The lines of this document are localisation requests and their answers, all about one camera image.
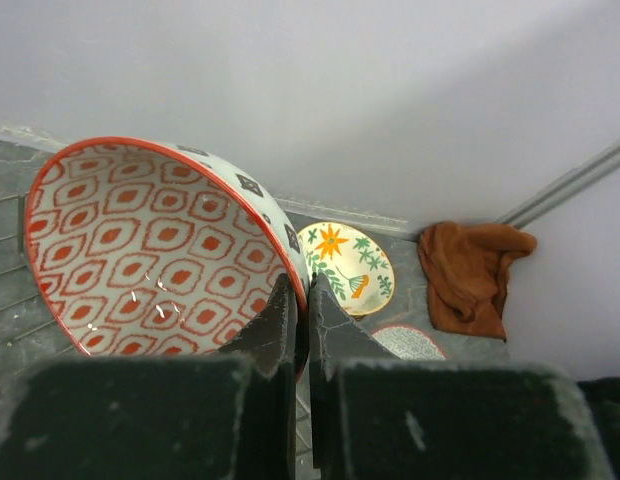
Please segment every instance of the yellow flower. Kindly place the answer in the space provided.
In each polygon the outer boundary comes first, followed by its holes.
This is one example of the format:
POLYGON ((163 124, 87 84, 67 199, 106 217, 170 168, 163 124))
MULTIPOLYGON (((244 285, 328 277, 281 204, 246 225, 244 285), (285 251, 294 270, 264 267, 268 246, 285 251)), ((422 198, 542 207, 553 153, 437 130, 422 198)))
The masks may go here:
POLYGON ((324 232, 323 230, 319 231, 321 232, 321 236, 323 237, 323 243, 319 244, 319 246, 315 248, 315 250, 321 250, 321 258, 319 260, 323 260, 323 257, 325 257, 326 254, 330 255, 330 260, 332 260, 332 254, 334 252, 337 252, 339 255, 341 255, 341 252, 339 251, 339 244, 348 241, 347 238, 339 238, 339 232, 341 231, 341 229, 333 233, 332 225, 328 225, 328 233, 324 232))

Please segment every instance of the dish rack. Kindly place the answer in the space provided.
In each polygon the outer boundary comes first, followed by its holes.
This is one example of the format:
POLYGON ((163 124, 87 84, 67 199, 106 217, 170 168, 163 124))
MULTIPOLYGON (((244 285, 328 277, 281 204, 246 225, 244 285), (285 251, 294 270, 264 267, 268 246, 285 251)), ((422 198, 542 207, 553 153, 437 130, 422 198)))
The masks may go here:
MULTIPOLYGON (((32 275, 24 245, 26 201, 27 194, 0 198, 0 217, 7 221, 8 226, 12 224, 10 231, 3 232, 5 234, 0 232, 0 406, 12 383, 34 363, 62 355, 79 355, 57 327, 32 275), (14 291, 18 293, 16 298, 10 294, 14 291), (21 323, 24 323, 23 327, 15 328, 21 323), (2 325, 11 325, 7 334, 2 325), (38 347, 29 349, 28 344, 38 347)), ((312 463, 310 408, 299 395, 296 400, 296 423, 297 469, 301 462, 301 465, 305 463, 303 469, 306 470, 312 463)))

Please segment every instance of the brown cloth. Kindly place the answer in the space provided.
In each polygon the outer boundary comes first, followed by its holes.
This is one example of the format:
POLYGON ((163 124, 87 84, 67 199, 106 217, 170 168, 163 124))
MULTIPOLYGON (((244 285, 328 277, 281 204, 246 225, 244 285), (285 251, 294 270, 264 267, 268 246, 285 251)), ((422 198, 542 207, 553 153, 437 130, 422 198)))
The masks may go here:
POLYGON ((501 323, 508 268, 527 257, 537 240, 500 224, 427 228, 417 247, 428 278, 428 310, 437 330, 506 340, 501 323))

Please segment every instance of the gray wall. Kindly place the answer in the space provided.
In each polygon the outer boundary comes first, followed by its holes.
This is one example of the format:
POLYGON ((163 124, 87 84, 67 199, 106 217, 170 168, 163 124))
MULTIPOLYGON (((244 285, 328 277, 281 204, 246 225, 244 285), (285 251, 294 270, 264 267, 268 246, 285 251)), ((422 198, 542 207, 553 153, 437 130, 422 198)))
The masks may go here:
POLYGON ((620 169, 533 222, 506 310, 513 358, 585 379, 620 375, 620 169))
POLYGON ((273 193, 495 219, 620 138, 620 2, 0 0, 0 123, 207 148, 273 193))

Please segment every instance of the metal rack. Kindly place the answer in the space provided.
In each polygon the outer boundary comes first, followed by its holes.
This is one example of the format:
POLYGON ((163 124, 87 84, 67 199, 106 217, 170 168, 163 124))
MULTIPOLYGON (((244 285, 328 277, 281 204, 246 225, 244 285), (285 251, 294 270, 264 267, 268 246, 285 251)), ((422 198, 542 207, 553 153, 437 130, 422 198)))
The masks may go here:
MULTIPOLYGON (((4 198, 0 198, 0 208, 5 209, 7 214, 10 215, 10 211, 12 215, 14 215, 14 229, 13 232, 8 233, 7 235, 0 236, 0 247, 5 247, 6 254, 9 258, 8 260, 9 266, 5 268, 0 268, 0 285, 6 286, 10 285, 11 282, 14 282, 12 277, 19 271, 25 270, 28 272, 28 281, 35 286, 34 277, 32 276, 32 272, 30 269, 30 261, 28 259, 28 254, 25 250, 24 246, 24 218, 25 218, 25 205, 27 200, 27 194, 19 194, 19 195, 10 195, 4 198), (9 207, 10 202, 13 202, 15 206, 13 208, 9 207)), ((0 314, 10 314, 10 311, 18 308, 26 304, 27 302, 36 301, 36 299, 40 297, 40 293, 38 289, 34 291, 34 293, 28 293, 24 295, 20 295, 16 299, 6 298, 4 300, 2 291, 0 289, 0 314)), ((43 301, 37 302, 37 305, 32 305, 29 308, 38 309, 40 314, 43 314, 44 320, 38 322, 35 325, 24 328, 23 330, 17 331, 16 334, 8 335, 6 338, 0 339, 0 357, 10 356, 9 350, 13 349, 19 342, 23 342, 26 339, 33 338, 36 335, 41 335, 48 329, 55 329, 58 331, 60 337, 65 338, 65 335, 62 333, 61 329, 56 327, 56 320, 52 318, 52 315, 47 311, 47 307, 45 306, 43 301)), ((41 356, 34 361, 25 361, 19 364, 15 369, 7 372, 7 377, 11 378, 11 381, 14 381, 23 371, 27 370, 31 364, 36 361, 45 360, 47 358, 53 358, 60 355, 78 355, 74 345, 72 345, 69 339, 66 344, 58 349, 55 349, 52 353, 47 354, 45 356, 41 356)), ((5 391, 7 390, 5 385, 2 385, 2 381, 0 381, 0 404, 2 403, 2 397, 5 396, 5 391)), ((311 456, 312 456, 312 439, 309 434, 310 431, 310 408, 306 401, 300 398, 299 394, 297 394, 297 402, 296 402, 296 422, 297 422, 297 449, 296 449, 296 457, 297 457, 297 468, 299 468, 299 462, 301 465, 304 462, 308 462, 305 465, 303 470, 309 471, 308 468, 311 464, 311 456)))

